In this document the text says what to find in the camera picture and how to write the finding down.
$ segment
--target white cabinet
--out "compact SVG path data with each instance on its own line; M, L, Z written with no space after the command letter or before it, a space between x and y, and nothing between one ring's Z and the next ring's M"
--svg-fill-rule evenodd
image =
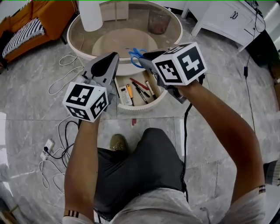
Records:
M245 1L188 1L182 17L189 10L198 20L193 36L201 28L211 30L239 43L239 52L253 40L256 12ZM259 15L256 26L259 31L264 30L264 21Z

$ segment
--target round table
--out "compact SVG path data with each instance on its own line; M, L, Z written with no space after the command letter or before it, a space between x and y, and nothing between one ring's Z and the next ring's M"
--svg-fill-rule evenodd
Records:
M182 25L166 8L147 1L107 1L100 4L103 25L92 32L84 30L80 15L71 23L67 40L72 50L87 60L108 52L117 52L120 63L117 75L132 75L144 71L130 61L132 48L147 51L178 44L182 37ZM160 35L148 31L150 11L170 16L166 32Z

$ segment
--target blue scissors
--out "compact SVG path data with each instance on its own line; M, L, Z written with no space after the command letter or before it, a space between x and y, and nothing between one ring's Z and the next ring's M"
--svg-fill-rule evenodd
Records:
M142 66L140 65L137 65L134 61L133 61L133 58L143 58L143 54L140 53L140 51L143 51L143 52L147 52L147 50L145 49L140 49L138 50L137 48L133 47L133 51L129 51L129 55L130 55L130 61L133 65L135 65L136 67L138 68L143 68Z

